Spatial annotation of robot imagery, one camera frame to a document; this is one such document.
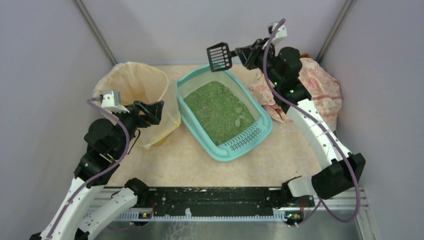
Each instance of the cat litter box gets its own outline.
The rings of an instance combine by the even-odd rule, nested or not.
[[[227,87],[247,107],[254,118],[252,125],[232,139],[219,145],[211,140],[184,101],[189,94],[213,81],[217,81]],[[271,117],[229,71],[211,72],[210,66],[205,65],[189,72],[175,84],[181,119],[207,153],[218,161],[227,162],[244,155],[261,143],[273,128]]]

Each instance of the gray wall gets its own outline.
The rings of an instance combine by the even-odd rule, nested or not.
[[[1,1],[0,239],[53,218],[97,118],[85,100],[111,68],[71,0]]]
[[[323,66],[339,80],[338,130],[367,159],[381,239],[423,239],[424,1],[358,0]]]
[[[286,18],[285,45],[315,57],[345,0],[86,0],[118,62],[207,63],[206,48],[268,36]]]

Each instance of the litter box rim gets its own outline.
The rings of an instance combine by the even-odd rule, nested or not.
[[[214,158],[215,160],[221,161],[221,162],[228,162],[228,161],[234,160],[238,157],[241,157],[242,155],[251,151],[257,145],[259,145],[271,133],[271,130],[273,129],[273,120],[271,119],[269,114],[264,110],[264,108],[256,101],[256,99],[254,99],[254,97],[250,94],[250,92],[247,90],[247,88],[236,78],[236,76],[234,76],[228,70],[225,70],[223,72],[232,81],[234,81],[237,84],[237,86],[247,95],[247,97],[249,98],[251,103],[255,106],[256,110],[259,112],[259,115],[260,115],[259,118],[250,127],[252,127],[253,125],[261,124],[261,125],[265,125],[267,128],[257,138],[252,140],[247,146],[242,147],[241,149],[238,149],[237,151],[234,151],[232,153],[229,153],[227,150],[219,148],[218,146],[216,146],[212,142],[209,135],[205,132],[203,127],[200,125],[196,116],[194,115],[192,110],[189,108],[187,103],[184,101],[184,99],[181,97],[180,91],[178,90],[178,87],[182,86],[184,83],[186,83],[190,79],[192,79],[192,78],[194,78],[198,75],[210,72],[210,71],[211,71],[210,65],[206,64],[204,66],[201,66],[199,68],[196,68],[196,69],[188,72],[186,75],[184,75],[178,81],[176,81],[175,82],[175,86],[176,86],[176,89],[177,89],[176,97],[177,97],[178,107],[181,108],[181,106],[182,106],[184,108],[183,110],[186,111],[188,116],[193,120],[193,124],[195,126],[192,126],[191,122],[188,119],[186,119],[186,115],[182,112],[182,109],[179,109],[181,119],[185,123],[187,128],[190,130],[191,134],[196,138],[196,140],[200,143],[200,145],[206,150],[206,152],[212,158]],[[246,129],[244,131],[242,131],[241,133],[239,133],[238,135],[236,135],[234,138],[232,138],[231,140],[229,140],[225,143],[228,143],[228,142],[234,140],[239,135],[242,135],[245,131],[246,131]]]

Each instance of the pink towel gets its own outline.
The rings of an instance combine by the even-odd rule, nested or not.
[[[300,61],[302,62],[302,69],[299,72],[300,82],[309,91],[319,114],[330,129],[336,130],[337,116],[342,107],[342,95],[337,80],[312,58],[301,58]],[[268,88],[262,72],[256,76],[249,87],[249,92],[272,119],[280,123],[291,121],[274,101],[273,93]]]

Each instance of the plastic bag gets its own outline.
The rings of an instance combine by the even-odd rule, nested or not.
[[[161,70],[138,62],[119,63],[97,83],[93,97],[111,89],[120,91],[124,106],[132,104],[134,101],[142,101],[147,104],[164,101],[160,124],[141,128],[141,135],[137,141],[138,146],[149,149],[180,125],[177,87]]]

